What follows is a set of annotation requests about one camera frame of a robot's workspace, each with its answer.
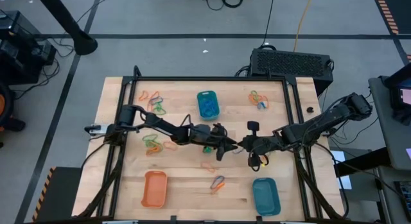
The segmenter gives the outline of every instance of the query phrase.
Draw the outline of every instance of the wooden table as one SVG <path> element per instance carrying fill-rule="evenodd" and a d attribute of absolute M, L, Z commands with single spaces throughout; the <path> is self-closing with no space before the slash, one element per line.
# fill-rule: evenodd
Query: wooden table
<path fill-rule="evenodd" d="M 313 80 L 297 79 L 304 119 L 308 120 L 320 113 L 319 103 Z M 114 122 L 116 107 L 121 88 L 121 78 L 106 78 L 96 123 Z M 214 90 L 220 105 L 218 122 L 226 127 L 229 137 L 236 141 L 248 135 L 247 121 L 258 121 L 258 135 L 272 135 L 272 130 L 288 124 L 284 105 L 283 88 L 280 82 L 171 82 L 171 81 L 139 81 L 137 83 L 134 103 L 147 107 L 146 101 L 138 101 L 142 91 L 151 94 L 159 91 L 164 98 L 162 103 L 167 114 L 161 116 L 166 121 L 180 125 L 186 114 L 191 114 L 194 124 L 212 122 L 200 120 L 197 107 L 197 93 L 203 90 Z M 269 108 L 258 110 L 248 99 L 250 91 L 256 90 L 266 95 Z M 292 90 L 289 86 L 293 113 L 295 107 Z M 314 113 L 306 112 L 313 107 Z M 134 124 L 142 123 L 136 116 Z M 288 152 L 275 151 L 270 154 L 270 164 L 253 172 L 247 165 L 248 154 L 228 152 L 221 162 L 216 161 L 215 153 L 202 153 L 201 146 L 179 146 L 177 151 L 164 150 L 156 155 L 146 156 L 146 147 L 141 140 L 144 135 L 159 134 L 155 130 L 144 129 L 139 134 L 128 134 L 127 150 L 123 164 L 123 172 L 118 194 L 115 218 L 117 220 L 169 220 L 177 215 L 178 220 L 236 220 L 255 221 L 258 213 L 254 206 L 252 182 L 256 178 L 270 177 L 277 183 L 281 200 L 281 213 L 277 216 L 264 217 L 265 221 L 288 220 L 302 221 L 301 196 L 297 182 L 294 157 Z M 158 141 L 169 141 L 165 135 L 159 134 Z M 328 146 L 326 138 L 319 140 Z M 102 143 L 101 139 L 90 142 L 87 154 L 90 154 Z M 82 212 L 100 189 L 107 159 L 108 147 L 93 155 L 84 167 L 73 215 Z M 324 150 L 313 147 L 311 153 L 317 183 L 320 191 L 334 209 L 344 213 L 340 192 L 331 157 Z M 201 162 L 210 162 L 215 173 L 201 168 Z M 149 170 L 161 170 L 168 176 L 166 203 L 161 209 L 147 209 L 141 205 L 144 190 L 144 174 Z M 217 175 L 223 175 L 225 186 L 211 195 L 210 185 Z M 312 195 L 307 187 L 311 216 L 315 216 Z M 111 192 L 107 193 L 105 214 L 108 213 Z"/>

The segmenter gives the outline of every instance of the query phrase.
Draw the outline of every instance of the orange plastic bin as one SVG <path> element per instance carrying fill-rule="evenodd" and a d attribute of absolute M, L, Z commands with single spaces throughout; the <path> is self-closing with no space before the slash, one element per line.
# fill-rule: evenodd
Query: orange plastic bin
<path fill-rule="evenodd" d="M 162 171 L 149 171 L 145 178 L 146 184 L 141 205 L 147 208 L 161 208 L 166 202 L 167 175 Z"/>

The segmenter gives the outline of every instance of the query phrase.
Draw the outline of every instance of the concrete floor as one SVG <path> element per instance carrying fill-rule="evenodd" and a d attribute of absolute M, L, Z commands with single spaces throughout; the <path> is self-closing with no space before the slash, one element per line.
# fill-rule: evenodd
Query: concrete floor
<path fill-rule="evenodd" d="M 75 19 L 90 8 L 94 0 L 62 0 Z M 50 167 L 80 167 L 85 158 L 88 136 L 83 127 L 93 123 L 103 80 L 107 76 L 131 75 L 138 65 L 145 76 L 233 76 L 248 64 L 252 48 L 262 39 L 234 39 L 234 34 L 264 34 L 271 0 L 244 0 L 236 9 L 219 12 L 208 9 L 202 0 L 108 0 L 99 5 L 91 19 L 91 34 L 182 34 L 177 39 L 98 39 L 99 48 L 91 55 L 58 58 L 61 72 L 47 86 L 32 90 L 16 101 L 15 115 L 27 122 L 23 132 L 0 133 L 0 223 L 13 223 L 32 178 L 40 151 L 53 117 L 58 126 L 39 180 L 32 182 L 34 193 L 26 215 L 30 221 L 44 179 Z M 307 0 L 274 0 L 269 34 L 295 34 Z M 218 7 L 220 0 L 210 0 Z M 44 34 L 63 29 L 39 0 L 0 1 L 2 10 L 20 10 Z M 89 15 L 80 22 L 84 28 Z M 185 34 L 204 34 L 185 39 Z M 228 34 L 210 39 L 208 34 Z M 334 79 L 324 106 L 351 92 L 368 95 L 367 80 L 390 75 L 404 66 L 392 39 L 359 39 L 354 35 L 389 35 L 374 0 L 313 0 L 301 34 L 342 35 L 330 39 L 300 38 L 297 51 L 330 55 L 335 61 Z M 279 50 L 291 51 L 293 39 L 268 39 Z M 401 40 L 411 54 L 411 40 Z M 56 112 L 67 79 L 73 81 L 61 116 Z M 375 119 L 347 125 L 348 139 Z M 384 146 L 378 123 L 362 132 L 350 148 L 378 149 Z M 349 217 L 374 221 L 376 208 L 368 203 L 351 202 Z"/>

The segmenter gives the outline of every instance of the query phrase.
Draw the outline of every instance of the blue plastic bin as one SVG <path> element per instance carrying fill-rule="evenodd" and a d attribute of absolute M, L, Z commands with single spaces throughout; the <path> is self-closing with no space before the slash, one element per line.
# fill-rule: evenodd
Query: blue plastic bin
<path fill-rule="evenodd" d="M 218 106 L 217 95 L 214 91 L 204 91 L 197 94 L 198 109 L 200 117 L 204 121 L 212 121 L 220 115 L 220 108 Z"/>
<path fill-rule="evenodd" d="M 272 178 L 258 178 L 252 183 L 256 210 L 261 216 L 273 216 L 281 212 L 277 186 Z"/>

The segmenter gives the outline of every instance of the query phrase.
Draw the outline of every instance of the table leg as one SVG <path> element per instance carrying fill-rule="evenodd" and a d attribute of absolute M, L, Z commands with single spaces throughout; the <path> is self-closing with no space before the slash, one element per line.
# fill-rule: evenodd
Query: table leg
<path fill-rule="evenodd" d="M 344 161 L 344 163 L 354 168 L 360 169 L 360 170 L 367 170 L 367 169 L 376 168 L 378 166 L 390 166 L 391 165 L 387 147 L 380 148 L 379 150 L 369 152 L 367 154 L 361 155 L 359 157 L 356 157 L 350 160 L 346 160 Z M 345 164 L 338 163 L 334 165 L 334 170 L 335 171 L 338 170 L 341 177 L 357 172 L 357 170 L 352 169 L 346 166 Z"/>

